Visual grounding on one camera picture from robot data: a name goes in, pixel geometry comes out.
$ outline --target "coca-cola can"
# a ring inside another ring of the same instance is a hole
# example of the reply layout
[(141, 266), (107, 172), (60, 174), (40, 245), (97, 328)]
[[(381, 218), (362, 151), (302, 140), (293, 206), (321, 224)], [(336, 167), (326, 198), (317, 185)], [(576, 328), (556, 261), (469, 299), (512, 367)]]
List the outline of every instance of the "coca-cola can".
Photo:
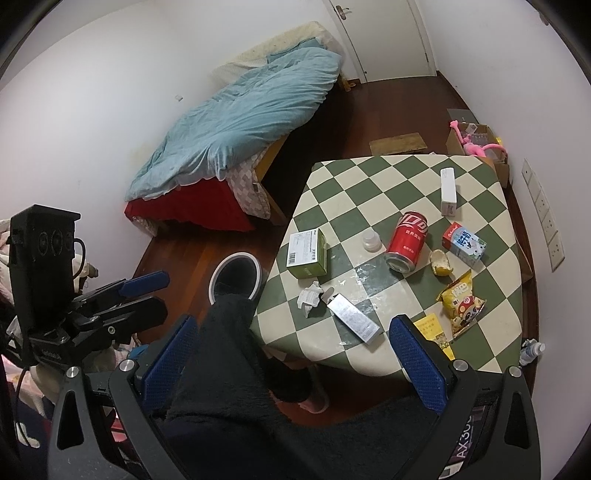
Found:
[(400, 273), (417, 268), (418, 256), (427, 236), (427, 218), (418, 212), (402, 215), (384, 254), (388, 266)]

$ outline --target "green and white checkered tablecloth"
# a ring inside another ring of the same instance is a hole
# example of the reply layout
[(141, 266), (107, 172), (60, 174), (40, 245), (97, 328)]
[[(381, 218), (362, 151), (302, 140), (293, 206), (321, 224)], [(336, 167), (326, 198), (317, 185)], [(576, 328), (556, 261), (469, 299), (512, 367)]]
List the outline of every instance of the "green and white checkered tablecloth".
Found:
[[(441, 247), (450, 220), (440, 213), (439, 171), (453, 167), (458, 208), (453, 219), (486, 243), (482, 261), (472, 269), (474, 293), (486, 299), (477, 325), (455, 339), (452, 349), (474, 369), (504, 371), (516, 365), (521, 341), (521, 273), (517, 245), (501, 185), (494, 171), (475, 157), (392, 155), (317, 163), (290, 221), (285, 238), (262, 292), (252, 323), (255, 335), (277, 352), (307, 358), (370, 376), (401, 375), (387, 331), (391, 319), (405, 313), (413, 320), (435, 313), (448, 339), (451, 325), (435, 298), (468, 270), (448, 254), (450, 277), (436, 277), (429, 254)], [(362, 232), (373, 228), (388, 245), (402, 213), (414, 210), (427, 217), (429, 231), (415, 271), (390, 270), (382, 248), (364, 250)], [(297, 280), (285, 268), (291, 233), (320, 227), (329, 250), (329, 272), (318, 278), (332, 286), (384, 333), (363, 344), (324, 306), (309, 318), (297, 308), (300, 291), (312, 281)]]

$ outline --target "small plastic cup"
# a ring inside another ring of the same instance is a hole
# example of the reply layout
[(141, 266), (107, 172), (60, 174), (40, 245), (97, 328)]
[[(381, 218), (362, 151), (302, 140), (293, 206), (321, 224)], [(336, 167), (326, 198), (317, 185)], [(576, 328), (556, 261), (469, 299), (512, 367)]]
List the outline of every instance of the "small plastic cup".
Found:
[(371, 228), (363, 232), (361, 241), (363, 243), (363, 248), (368, 252), (377, 252), (382, 248), (382, 241), (380, 240), (378, 233)]

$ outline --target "power outlet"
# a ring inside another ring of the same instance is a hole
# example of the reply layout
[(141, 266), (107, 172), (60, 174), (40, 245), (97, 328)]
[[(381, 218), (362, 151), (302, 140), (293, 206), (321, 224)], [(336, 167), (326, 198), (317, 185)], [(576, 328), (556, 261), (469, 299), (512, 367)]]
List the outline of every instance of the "power outlet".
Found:
[(540, 194), (538, 195), (538, 199), (535, 201), (535, 209), (538, 211), (538, 218), (540, 219), (540, 223), (544, 220), (546, 213), (550, 210), (548, 206), (548, 200), (546, 200), (546, 195), (544, 194), (544, 190), (540, 190)]
[(530, 162), (527, 161), (527, 158), (523, 162), (523, 168), (521, 169), (521, 174), (523, 175), (523, 179), (525, 183), (529, 183), (531, 180), (531, 167)]
[(548, 253), (550, 254), (550, 265), (552, 271), (556, 270), (564, 260), (564, 249), (560, 233), (556, 232), (554, 238), (548, 244)]
[(535, 201), (538, 199), (542, 187), (540, 186), (540, 182), (538, 181), (538, 176), (535, 173), (531, 173), (530, 182), (527, 184), (527, 188), (530, 191), (531, 199)]
[(556, 232), (558, 232), (558, 227), (556, 227), (556, 220), (554, 220), (552, 210), (548, 210), (544, 220), (542, 220), (542, 230), (544, 231), (544, 236), (546, 238), (546, 245), (548, 245)]

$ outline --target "cable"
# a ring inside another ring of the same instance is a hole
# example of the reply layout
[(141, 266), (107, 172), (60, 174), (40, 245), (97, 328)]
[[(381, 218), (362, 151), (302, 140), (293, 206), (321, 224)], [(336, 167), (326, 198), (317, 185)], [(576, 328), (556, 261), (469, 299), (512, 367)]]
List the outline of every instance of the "cable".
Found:
[(86, 261), (86, 246), (84, 245), (84, 242), (82, 240), (80, 240), (79, 238), (75, 238), (74, 243), (76, 243), (76, 242), (78, 242), (80, 244), (80, 246), (82, 247), (82, 263), (80, 264), (80, 268), (76, 272), (76, 275), (74, 275), (74, 278), (77, 278), (78, 275), (80, 275), (82, 273), (82, 270), (84, 270), (84, 262)]
[(31, 444), (29, 443), (29, 439), (27, 438), (27, 436), (22, 432), (22, 427), (21, 424), (18, 421), (18, 397), (21, 395), (21, 386), (22, 386), (22, 381), (25, 378), (25, 374), (27, 373), (27, 371), (29, 370), (30, 367), (25, 367), (22, 369), (21, 371), (21, 376), (18, 379), (18, 383), (17, 383), (17, 390), (16, 390), (16, 399), (14, 402), (14, 426), (16, 428), (16, 433), (17, 433), (17, 438), (18, 438), (18, 434), (20, 433), (22, 438), (25, 439), (25, 442), (27, 443), (27, 445), (29, 447), (31, 447)]

